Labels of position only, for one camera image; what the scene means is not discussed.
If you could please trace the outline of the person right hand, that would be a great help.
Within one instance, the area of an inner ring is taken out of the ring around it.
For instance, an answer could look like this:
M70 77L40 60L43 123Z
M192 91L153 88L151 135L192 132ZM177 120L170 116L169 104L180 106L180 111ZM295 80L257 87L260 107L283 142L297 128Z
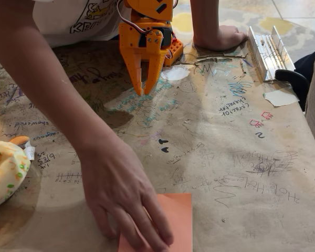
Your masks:
M116 135L81 141L74 148L86 202L102 234L116 237L112 217L135 251L168 251L174 241L170 225L132 148Z

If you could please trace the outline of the person left hand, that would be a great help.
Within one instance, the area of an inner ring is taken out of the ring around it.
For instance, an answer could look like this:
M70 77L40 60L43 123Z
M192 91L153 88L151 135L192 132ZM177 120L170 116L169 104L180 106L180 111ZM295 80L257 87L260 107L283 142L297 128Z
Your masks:
M248 39L247 35L240 32L236 26L221 25L218 30L205 32L203 35L195 35L193 40L196 46L212 50L230 50Z

